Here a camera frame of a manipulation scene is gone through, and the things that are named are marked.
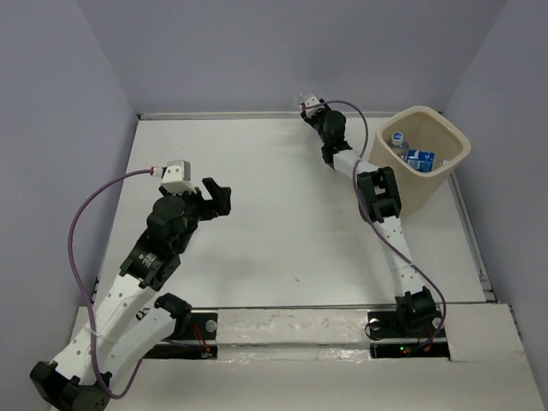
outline wall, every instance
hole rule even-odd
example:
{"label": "wall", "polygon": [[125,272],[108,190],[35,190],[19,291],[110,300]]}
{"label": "wall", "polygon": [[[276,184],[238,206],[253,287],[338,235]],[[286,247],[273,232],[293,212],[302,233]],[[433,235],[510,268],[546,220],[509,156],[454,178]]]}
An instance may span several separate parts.
{"label": "wall", "polygon": [[548,404],[548,2],[509,0],[445,115],[472,141],[458,177],[497,297]]}
{"label": "wall", "polygon": [[[68,341],[80,302],[70,220],[125,170],[136,119],[74,0],[4,1],[0,54],[0,408],[40,410],[28,373]],[[89,285],[116,202],[112,190],[76,233]]]}
{"label": "wall", "polygon": [[138,112],[441,110],[504,0],[78,0]]}

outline plastic bottle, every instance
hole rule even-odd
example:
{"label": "plastic bottle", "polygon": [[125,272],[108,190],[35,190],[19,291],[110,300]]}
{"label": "plastic bottle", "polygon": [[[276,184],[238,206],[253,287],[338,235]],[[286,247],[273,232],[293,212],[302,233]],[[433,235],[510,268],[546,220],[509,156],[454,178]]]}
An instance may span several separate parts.
{"label": "plastic bottle", "polygon": [[394,133],[388,142],[388,147],[403,161],[407,160],[409,143],[405,141],[402,133]]}

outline cable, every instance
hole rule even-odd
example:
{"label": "cable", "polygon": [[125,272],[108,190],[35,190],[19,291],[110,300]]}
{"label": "cable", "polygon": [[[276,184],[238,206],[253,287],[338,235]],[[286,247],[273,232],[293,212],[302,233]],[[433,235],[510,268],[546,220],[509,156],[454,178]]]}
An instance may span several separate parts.
{"label": "cable", "polygon": [[89,317],[89,326],[92,330],[91,332],[91,355],[92,355],[92,367],[93,367],[93,373],[95,374],[95,378],[97,379],[97,382],[99,384],[99,387],[107,393],[107,395],[112,398],[113,400],[119,400],[120,398],[123,398],[126,394],[128,394],[129,389],[131,388],[132,383],[135,380],[135,376],[137,375],[137,372],[139,371],[139,367],[143,361],[141,358],[139,362],[137,362],[137,365],[135,366],[135,369],[133,373],[131,374],[131,378],[129,379],[128,385],[122,392],[122,394],[115,394],[110,390],[110,388],[106,385],[106,383],[103,380],[103,377],[101,376],[101,372],[99,370],[99,363],[97,359],[97,323],[95,320],[95,313],[93,312],[93,303],[90,295],[86,291],[86,286],[84,285],[82,278],[80,276],[80,273],[78,272],[78,268],[76,267],[76,263],[74,262],[74,249],[73,249],[73,243],[74,243],[74,230],[76,229],[76,224],[78,223],[78,220],[80,219],[80,216],[82,215],[82,212],[86,209],[87,206],[97,197],[100,195],[104,190],[109,188],[110,186],[113,186],[117,182],[121,182],[122,180],[125,180],[126,178],[138,176],[141,174],[151,174],[152,170],[137,170],[132,171],[130,173],[127,173],[124,176],[118,177],[110,182],[107,182],[102,187],[98,188],[95,193],[90,195],[86,201],[80,206],[76,214],[74,215],[74,218],[72,220],[72,223],[70,224],[70,229],[68,230],[68,241],[67,241],[67,252],[68,252],[68,262],[70,263],[70,269],[72,270],[72,273],[74,275],[74,280],[76,280],[76,283],[78,284],[78,288],[80,289],[80,293],[82,294],[82,297],[84,297],[84,303],[86,304],[87,309],[87,315]]}
{"label": "cable", "polygon": [[430,338],[428,338],[425,342],[423,342],[419,346],[415,347],[413,351],[421,349],[421,348],[425,347],[426,345],[430,344],[434,340],[434,338],[436,338],[438,336],[438,334],[441,332],[442,328],[444,328],[445,316],[446,316],[446,313],[447,313],[447,302],[445,301],[444,294],[441,292],[441,290],[438,288],[438,286],[416,264],[414,264],[413,261],[410,258],[408,258],[407,255],[402,253],[390,241],[388,241],[386,238],[384,238],[384,235],[373,224],[371,218],[369,217],[369,213],[367,212],[366,199],[365,199],[364,195],[361,193],[361,191],[358,189],[358,178],[357,178],[358,165],[363,160],[363,156],[366,153],[367,144],[369,143],[369,125],[367,124],[366,116],[363,114],[363,112],[361,112],[361,110],[358,107],[356,107],[354,104],[349,103],[348,101],[345,101],[345,100],[330,100],[330,101],[326,101],[326,102],[323,102],[323,103],[320,103],[320,104],[315,104],[315,105],[311,105],[311,106],[307,106],[307,107],[304,104],[302,104],[301,108],[303,110],[309,110],[309,109],[315,109],[315,108],[318,108],[318,107],[323,107],[324,105],[327,105],[327,104],[344,104],[344,105],[347,105],[348,107],[353,108],[360,115],[361,120],[363,121],[363,124],[366,128],[366,139],[363,143],[363,147],[361,148],[361,152],[358,155],[358,159],[356,160],[356,162],[354,164],[354,168],[352,169],[352,185],[354,186],[354,192],[356,194],[356,198],[358,199],[358,207],[359,207],[359,210],[360,210],[361,217],[366,221],[366,223],[368,223],[371,226],[371,228],[373,229],[373,231],[375,232],[377,237],[390,250],[392,250],[398,257],[400,257],[403,261],[405,261],[407,264],[409,264],[411,266],[411,268],[413,268],[415,271],[417,271],[419,273],[419,275],[427,283],[429,283],[432,286],[432,288],[439,295],[439,299],[442,302],[443,312],[442,312],[442,317],[441,317],[441,320],[439,322],[438,327],[432,333]]}

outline beige bin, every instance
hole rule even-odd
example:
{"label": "beige bin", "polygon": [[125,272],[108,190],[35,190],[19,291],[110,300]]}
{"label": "beige bin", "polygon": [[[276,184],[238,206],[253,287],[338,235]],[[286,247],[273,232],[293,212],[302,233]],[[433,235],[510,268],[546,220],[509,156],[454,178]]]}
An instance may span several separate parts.
{"label": "beige bin", "polygon": [[[436,154],[431,172],[421,173],[412,169],[392,152],[386,143],[398,131],[403,133],[411,150]],[[402,199],[402,213],[409,214],[426,203],[470,153],[470,148],[470,141],[455,125],[431,108],[417,105],[396,114],[377,130],[369,161],[394,170]]]}

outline purple cable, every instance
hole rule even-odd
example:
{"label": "purple cable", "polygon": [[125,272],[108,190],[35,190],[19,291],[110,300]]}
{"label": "purple cable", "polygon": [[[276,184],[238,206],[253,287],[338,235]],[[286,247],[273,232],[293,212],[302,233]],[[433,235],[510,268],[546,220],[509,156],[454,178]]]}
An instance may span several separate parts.
{"label": "purple cable", "polygon": [[131,374],[131,378],[129,379],[128,385],[126,386],[125,390],[122,392],[122,394],[115,394],[110,390],[110,388],[106,385],[103,378],[101,377],[101,372],[99,370],[99,363],[97,359],[97,323],[95,321],[95,313],[93,312],[93,303],[90,295],[86,291],[86,286],[82,282],[80,273],[78,272],[78,268],[76,267],[76,263],[74,262],[74,250],[73,250],[73,242],[74,242],[74,229],[76,228],[76,224],[78,223],[78,220],[80,219],[80,216],[82,215],[82,212],[86,209],[87,206],[97,197],[100,195],[104,190],[106,190],[108,187],[113,186],[117,182],[120,182],[122,180],[125,180],[126,178],[132,177],[132,176],[138,176],[141,174],[151,174],[152,171],[149,170],[137,170],[132,171],[131,173],[127,173],[124,176],[118,177],[110,182],[107,182],[104,184],[101,188],[99,188],[95,193],[90,195],[86,201],[84,201],[84,204],[80,206],[76,214],[74,215],[74,218],[72,220],[72,223],[70,224],[70,230],[68,231],[68,242],[67,242],[67,251],[68,251],[68,262],[70,263],[70,269],[72,270],[72,273],[74,275],[74,280],[78,283],[78,288],[80,289],[80,292],[82,296],[84,297],[84,302],[86,304],[87,309],[87,315],[89,316],[89,326],[92,330],[91,333],[91,354],[92,354],[92,367],[93,367],[93,373],[95,374],[95,378],[97,379],[97,382],[101,389],[104,390],[104,392],[107,393],[107,395],[112,398],[113,400],[119,400],[120,398],[124,397],[126,394],[128,394],[129,389],[131,388],[131,384],[134,382],[135,376],[137,375],[137,372],[139,371],[139,367],[142,363],[142,359],[139,360],[137,365],[135,366],[133,374]]}
{"label": "purple cable", "polygon": [[421,277],[423,277],[427,283],[429,283],[432,288],[438,293],[439,299],[442,301],[442,317],[439,321],[439,325],[436,328],[436,330],[432,333],[430,338],[428,338],[425,342],[415,347],[412,351],[416,352],[419,349],[425,347],[426,345],[430,344],[434,338],[438,336],[438,334],[441,332],[442,328],[444,328],[445,323],[445,316],[447,313],[447,302],[445,301],[444,294],[441,292],[441,290],[438,288],[438,286],[413,262],[411,259],[408,258],[404,253],[402,253],[396,246],[394,246],[390,241],[388,241],[386,238],[384,238],[384,235],[380,232],[380,230],[373,224],[371,221],[371,218],[369,217],[369,213],[367,212],[367,206],[366,206],[366,199],[363,195],[363,193],[358,189],[358,178],[357,178],[357,171],[358,171],[358,165],[360,164],[361,160],[363,159],[363,155],[366,153],[367,144],[369,143],[369,125],[367,124],[366,116],[361,112],[361,110],[356,107],[354,104],[349,103],[348,101],[344,100],[330,100],[326,101],[324,103],[311,105],[309,107],[306,107],[304,104],[302,105],[303,110],[307,109],[315,109],[316,107],[323,107],[326,104],[345,104],[349,107],[352,107],[354,110],[358,112],[358,114],[361,117],[361,120],[363,121],[363,124],[366,128],[366,140],[363,143],[363,147],[361,148],[361,152],[358,155],[358,159],[356,160],[354,164],[354,168],[352,169],[352,185],[354,186],[354,192],[356,194],[356,198],[358,199],[358,207],[360,210],[361,217],[371,226],[377,237],[390,249],[392,250],[398,257],[400,257],[403,261],[405,261],[407,264],[411,266],[415,271],[419,273]]}

